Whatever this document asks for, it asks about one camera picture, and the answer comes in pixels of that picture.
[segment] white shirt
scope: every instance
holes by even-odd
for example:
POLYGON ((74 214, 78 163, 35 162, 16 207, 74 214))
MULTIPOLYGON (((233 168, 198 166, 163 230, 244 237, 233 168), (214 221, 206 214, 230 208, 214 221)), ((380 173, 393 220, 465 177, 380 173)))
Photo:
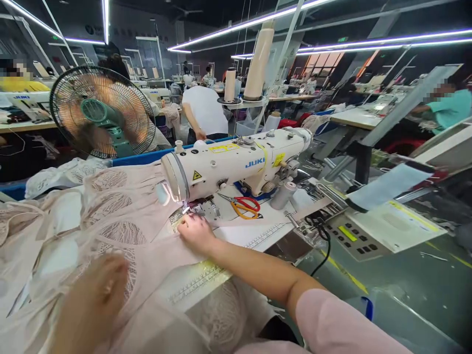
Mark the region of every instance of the white shirt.
POLYGON ((195 86, 183 93, 182 103, 188 103, 193 116, 205 134, 228 133, 228 121, 223 107, 216 100, 218 94, 211 88, 195 86))
POLYGON ((183 76, 183 81, 185 82, 186 86, 189 86, 192 84, 192 81, 194 80, 194 77, 192 75, 185 74, 183 76))

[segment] table leg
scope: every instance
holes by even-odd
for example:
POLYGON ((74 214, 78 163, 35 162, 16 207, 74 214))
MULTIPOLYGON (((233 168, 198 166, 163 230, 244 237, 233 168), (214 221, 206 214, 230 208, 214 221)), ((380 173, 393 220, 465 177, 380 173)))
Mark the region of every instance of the table leg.
POLYGON ((314 158, 321 161, 326 159, 338 146, 338 144, 343 140, 343 138, 347 135, 349 131, 350 127, 346 125, 341 125, 340 127, 336 128, 334 136, 327 142, 327 144, 319 153, 315 154, 314 158))

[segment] green fan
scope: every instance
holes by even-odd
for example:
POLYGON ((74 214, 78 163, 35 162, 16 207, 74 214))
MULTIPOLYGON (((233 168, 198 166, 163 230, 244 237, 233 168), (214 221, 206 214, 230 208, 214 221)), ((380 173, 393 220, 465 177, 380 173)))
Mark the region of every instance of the green fan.
POLYGON ((50 109, 72 146, 100 158, 146 152, 155 135, 144 94, 102 67, 76 67, 59 76, 51 89, 50 109))

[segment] warning label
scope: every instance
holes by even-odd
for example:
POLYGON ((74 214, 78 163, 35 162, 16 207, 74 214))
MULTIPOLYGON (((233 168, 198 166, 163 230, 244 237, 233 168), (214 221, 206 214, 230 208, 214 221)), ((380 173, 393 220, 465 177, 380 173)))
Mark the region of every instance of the warning label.
POLYGON ((199 179, 199 178, 202 178, 202 175, 199 174, 197 171, 194 171, 192 180, 196 180, 196 179, 199 179))

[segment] red stool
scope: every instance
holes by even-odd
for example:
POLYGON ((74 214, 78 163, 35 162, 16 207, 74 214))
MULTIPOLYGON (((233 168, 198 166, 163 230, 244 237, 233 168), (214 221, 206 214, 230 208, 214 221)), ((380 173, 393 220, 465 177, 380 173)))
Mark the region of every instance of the red stool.
POLYGON ((292 119, 281 119, 279 122, 279 129, 285 128, 285 127, 292 127, 292 128, 300 128, 303 121, 307 119, 309 116, 311 116, 311 113, 303 113, 301 117, 298 120, 292 120, 292 119))
POLYGON ((387 146, 384 151, 390 154, 396 153, 402 156, 409 156, 413 151, 423 145, 426 140, 402 139, 387 146))

